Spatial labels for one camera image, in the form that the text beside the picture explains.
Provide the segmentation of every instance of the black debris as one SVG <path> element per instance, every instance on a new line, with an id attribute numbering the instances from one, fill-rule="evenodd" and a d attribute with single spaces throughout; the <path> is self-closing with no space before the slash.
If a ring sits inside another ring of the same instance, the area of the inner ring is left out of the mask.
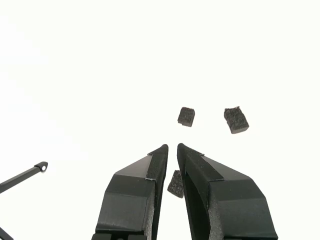
<path id="1" fill-rule="evenodd" d="M 178 123 L 183 126 L 191 127 L 195 118 L 195 110 L 192 108 L 183 107 L 181 108 Z"/>
<path id="2" fill-rule="evenodd" d="M 174 171 L 171 182 L 168 186 L 168 192 L 181 199 L 184 197 L 184 186 L 179 170 Z"/>
<path id="3" fill-rule="evenodd" d="M 228 123 L 232 134 L 244 132 L 249 128 L 247 119 L 239 106 L 235 108 L 226 108 L 224 110 L 224 118 Z"/>

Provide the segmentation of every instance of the pliers jaw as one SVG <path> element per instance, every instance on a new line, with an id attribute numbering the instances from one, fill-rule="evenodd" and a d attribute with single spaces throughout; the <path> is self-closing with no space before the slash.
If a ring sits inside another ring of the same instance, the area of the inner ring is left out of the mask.
<path id="1" fill-rule="evenodd" d="M 105 193 L 92 240 L 156 240 L 168 146 L 116 172 Z"/>
<path id="2" fill-rule="evenodd" d="M 248 176 L 177 148 L 193 240 L 277 240 L 267 200 Z"/>

